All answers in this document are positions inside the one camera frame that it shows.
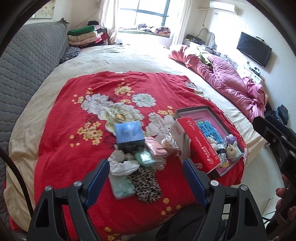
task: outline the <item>curtain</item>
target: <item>curtain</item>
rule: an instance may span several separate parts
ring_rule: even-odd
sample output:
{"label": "curtain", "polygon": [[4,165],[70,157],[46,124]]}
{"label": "curtain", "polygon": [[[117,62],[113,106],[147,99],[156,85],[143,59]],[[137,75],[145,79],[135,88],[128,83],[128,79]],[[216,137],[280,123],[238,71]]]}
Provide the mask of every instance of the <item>curtain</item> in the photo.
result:
{"label": "curtain", "polygon": [[99,23],[108,29],[110,43],[114,43],[118,32],[117,18],[119,0],[102,0],[99,10]]}
{"label": "curtain", "polygon": [[182,44],[183,42],[193,2],[194,0],[181,0],[180,12],[176,20],[172,45]]}

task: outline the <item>tile floor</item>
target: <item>tile floor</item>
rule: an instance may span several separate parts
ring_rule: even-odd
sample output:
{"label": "tile floor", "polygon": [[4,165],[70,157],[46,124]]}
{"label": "tile floor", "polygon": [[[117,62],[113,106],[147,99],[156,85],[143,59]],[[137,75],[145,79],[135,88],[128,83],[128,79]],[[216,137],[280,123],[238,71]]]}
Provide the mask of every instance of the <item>tile floor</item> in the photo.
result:
{"label": "tile floor", "polygon": [[[275,189],[284,186],[281,173],[269,147],[263,148],[249,166],[246,167],[242,177],[242,184],[249,187],[260,212],[263,214],[269,199],[275,195]],[[142,233],[131,239],[131,241],[155,240],[154,237],[158,230],[159,228],[156,228]]]}

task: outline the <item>red box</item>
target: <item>red box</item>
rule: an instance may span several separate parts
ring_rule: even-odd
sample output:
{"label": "red box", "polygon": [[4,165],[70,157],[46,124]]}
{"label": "red box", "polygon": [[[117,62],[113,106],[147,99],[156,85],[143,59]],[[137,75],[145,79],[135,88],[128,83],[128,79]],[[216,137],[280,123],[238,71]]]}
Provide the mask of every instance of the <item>red box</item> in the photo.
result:
{"label": "red box", "polygon": [[220,165],[217,153],[191,117],[177,119],[170,133],[179,146],[182,163],[191,158],[195,166],[206,174]]}

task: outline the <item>white plush toy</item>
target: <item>white plush toy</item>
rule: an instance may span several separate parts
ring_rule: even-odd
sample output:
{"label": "white plush toy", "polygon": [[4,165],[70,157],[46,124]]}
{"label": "white plush toy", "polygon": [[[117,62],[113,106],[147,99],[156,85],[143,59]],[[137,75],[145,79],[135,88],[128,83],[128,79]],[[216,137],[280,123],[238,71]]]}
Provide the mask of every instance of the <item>white plush toy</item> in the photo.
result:
{"label": "white plush toy", "polygon": [[208,140],[208,142],[211,144],[211,146],[213,147],[213,149],[216,151],[216,150],[218,150],[218,147],[217,147],[217,145],[218,145],[218,142],[217,141],[215,141],[213,138],[211,138],[211,137],[207,137],[207,140]]}
{"label": "white plush toy", "polygon": [[227,157],[227,159],[235,158],[235,156],[237,155],[237,149],[236,149],[236,147],[237,147],[237,142],[236,141],[233,143],[233,145],[228,145],[226,147],[225,150],[226,150],[226,157]]}

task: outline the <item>gray quilted headboard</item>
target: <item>gray quilted headboard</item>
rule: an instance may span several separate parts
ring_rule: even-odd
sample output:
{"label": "gray quilted headboard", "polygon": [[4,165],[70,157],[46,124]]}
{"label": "gray quilted headboard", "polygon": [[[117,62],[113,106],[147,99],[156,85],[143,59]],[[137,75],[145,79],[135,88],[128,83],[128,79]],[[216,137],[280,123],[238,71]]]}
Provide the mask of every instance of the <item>gray quilted headboard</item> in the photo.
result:
{"label": "gray quilted headboard", "polygon": [[[24,25],[0,58],[0,146],[6,152],[18,117],[69,47],[67,26],[63,18]],[[5,180],[5,164],[0,159],[0,218],[9,225],[3,197]]]}

